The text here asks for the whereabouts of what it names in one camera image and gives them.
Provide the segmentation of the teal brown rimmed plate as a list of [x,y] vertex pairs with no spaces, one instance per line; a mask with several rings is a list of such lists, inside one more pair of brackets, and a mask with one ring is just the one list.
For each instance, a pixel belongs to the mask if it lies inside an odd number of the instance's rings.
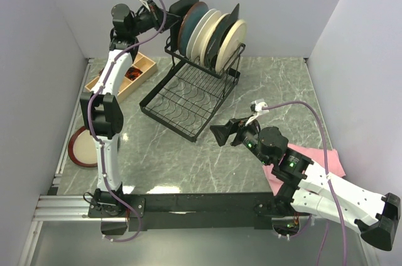
[[178,34],[178,51],[184,57],[186,56],[187,46],[195,27],[208,10],[209,7],[207,4],[199,1],[186,13]]

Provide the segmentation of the black square floral plate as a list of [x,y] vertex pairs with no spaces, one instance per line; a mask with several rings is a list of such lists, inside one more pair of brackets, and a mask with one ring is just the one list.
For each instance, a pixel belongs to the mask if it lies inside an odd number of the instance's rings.
[[[179,0],[172,4],[169,8],[170,13],[179,14],[182,17],[182,21],[184,16],[190,10],[190,8],[199,2],[199,0]],[[176,28],[170,29],[170,47],[172,51],[176,51],[178,49],[178,34],[181,28],[181,24]]]

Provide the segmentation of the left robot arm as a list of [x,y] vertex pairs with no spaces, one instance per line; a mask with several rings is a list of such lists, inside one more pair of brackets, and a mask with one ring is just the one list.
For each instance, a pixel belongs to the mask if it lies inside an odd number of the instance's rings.
[[138,54],[141,45],[138,36],[151,29],[163,33],[176,27],[184,14],[178,3],[166,8],[148,0],[138,12],[125,4],[115,5],[111,9],[106,66],[95,86],[80,96],[84,124],[95,143],[97,155],[98,181],[92,205],[103,205],[104,211],[112,217],[122,215],[128,205],[117,164],[119,134],[124,123],[117,101],[118,90]]

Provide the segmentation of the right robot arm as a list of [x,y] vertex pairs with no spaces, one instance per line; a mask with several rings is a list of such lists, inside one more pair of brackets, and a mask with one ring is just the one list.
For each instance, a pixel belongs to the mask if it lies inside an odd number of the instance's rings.
[[242,118],[212,125],[210,130],[219,146],[234,135],[233,147],[244,145],[264,166],[271,166],[272,174],[282,181],[275,195],[279,213],[309,213],[343,223],[373,247],[392,250],[401,218],[397,195],[371,192],[326,173],[318,162],[290,148],[275,126],[261,128],[258,121]]

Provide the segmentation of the round red rimmed plate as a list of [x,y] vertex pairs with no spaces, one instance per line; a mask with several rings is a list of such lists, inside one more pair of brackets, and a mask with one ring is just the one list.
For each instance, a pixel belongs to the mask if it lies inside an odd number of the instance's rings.
[[[115,145],[105,145],[104,158],[106,168],[112,163],[117,163],[117,154],[120,148],[120,137],[117,138]],[[71,161],[84,168],[97,167],[98,153],[100,145],[94,141],[90,131],[81,126],[71,137],[68,143],[68,156]]]

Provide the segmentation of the white fluted plate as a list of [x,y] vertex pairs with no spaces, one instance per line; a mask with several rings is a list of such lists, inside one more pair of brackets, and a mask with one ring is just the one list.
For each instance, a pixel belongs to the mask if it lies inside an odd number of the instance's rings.
[[194,30],[193,30],[193,32],[192,32],[192,34],[191,34],[191,37],[190,37],[189,41],[188,41],[188,45],[187,45],[187,48],[186,48],[186,57],[187,57],[187,58],[190,58],[190,56],[191,56],[192,48],[193,48],[193,46],[194,46],[194,43],[195,43],[195,41],[196,41],[196,38],[197,38],[197,36],[198,36],[200,30],[202,29],[203,25],[206,23],[206,21],[207,21],[215,12],[217,12],[217,10],[214,9],[214,8],[208,10],[208,11],[202,16],[202,18],[200,19],[200,21],[197,23],[196,27],[194,28]]

